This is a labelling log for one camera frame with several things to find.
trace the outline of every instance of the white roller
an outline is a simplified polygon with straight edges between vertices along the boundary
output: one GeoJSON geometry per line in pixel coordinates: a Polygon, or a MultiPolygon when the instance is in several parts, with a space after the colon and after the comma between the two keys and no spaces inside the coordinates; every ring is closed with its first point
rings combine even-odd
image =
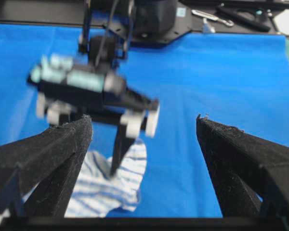
{"type": "Polygon", "coordinates": [[[37,118],[43,119],[44,118],[44,112],[46,108],[46,99],[45,94],[42,92],[38,93],[38,100],[37,100],[37,118]]]}
{"type": "Polygon", "coordinates": [[[141,124],[145,117],[145,113],[126,110],[121,116],[120,124],[126,125],[126,137],[136,139],[139,137],[141,124]]]}
{"type": "Polygon", "coordinates": [[[145,135],[148,137],[154,137],[155,131],[158,126],[159,106],[156,111],[149,111],[148,119],[145,127],[145,135]]]}

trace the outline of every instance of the white striped towel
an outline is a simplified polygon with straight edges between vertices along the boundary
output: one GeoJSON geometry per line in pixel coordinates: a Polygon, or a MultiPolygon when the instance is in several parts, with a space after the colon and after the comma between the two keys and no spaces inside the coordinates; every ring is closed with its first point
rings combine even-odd
{"type": "Polygon", "coordinates": [[[111,160],[98,152],[87,152],[65,217],[105,217],[114,208],[136,209],[146,168],[145,144],[136,140],[112,178],[111,160]]]}

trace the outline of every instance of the blue tablecloth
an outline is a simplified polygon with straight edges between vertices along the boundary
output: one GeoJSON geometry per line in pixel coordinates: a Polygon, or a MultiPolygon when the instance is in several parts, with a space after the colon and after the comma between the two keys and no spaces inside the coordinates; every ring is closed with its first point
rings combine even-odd
{"type": "MultiPolygon", "coordinates": [[[[0,145],[47,128],[26,77],[42,54],[77,54],[79,28],[0,25],[0,145]]],[[[283,36],[189,34],[165,48],[132,48],[119,70],[161,103],[142,202],[109,216],[220,217],[196,138],[198,113],[289,146],[289,62],[283,36]]],[[[112,154],[116,130],[93,125],[91,149],[112,154]]]]}

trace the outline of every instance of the black metal frame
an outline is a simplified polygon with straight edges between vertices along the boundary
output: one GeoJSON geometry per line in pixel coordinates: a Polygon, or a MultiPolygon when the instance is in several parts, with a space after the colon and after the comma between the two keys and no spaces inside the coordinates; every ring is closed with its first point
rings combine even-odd
{"type": "MultiPolygon", "coordinates": [[[[196,8],[208,13],[216,13],[215,8],[224,3],[226,7],[233,10],[249,9],[270,9],[273,17],[284,9],[289,9],[289,1],[265,0],[265,1],[241,1],[241,0],[180,0],[188,8],[196,8]]],[[[174,39],[188,32],[201,32],[203,21],[198,17],[177,18],[175,27],[166,34],[153,37],[133,37],[133,43],[148,44],[168,44],[174,39]]],[[[0,0],[0,23],[6,24],[29,24],[29,25],[55,25],[55,26],[74,26],[80,27],[83,23],[83,1],[82,0],[0,0]]],[[[105,19],[96,19],[92,21],[92,26],[96,28],[105,27],[105,19]]],[[[212,22],[216,33],[240,33],[240,34],[268,34],[276,35],[276,27],[272,17],[268,17],[263,22],[264,25],[271,27],[269,32],[259,32],[241,24],[235,24],[233,27],[226,27],[222,24],[212,22]]],[[[112,31],[121,37],[125,37],[125,27],[122,24],[114,23],[112,31]]]]}

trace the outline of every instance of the striped cloth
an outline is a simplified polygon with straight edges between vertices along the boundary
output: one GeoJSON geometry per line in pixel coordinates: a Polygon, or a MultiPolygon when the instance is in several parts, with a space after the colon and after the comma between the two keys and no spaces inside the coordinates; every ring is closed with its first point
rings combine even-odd
{"type": "Polygon", "coordinates": [[[105,217],[114,208],[136,209],[146,168],[145,144],[137,140],[130,147],[112,178],[111,160],[98,152],[87,152],[65,217],[105,217]]]}

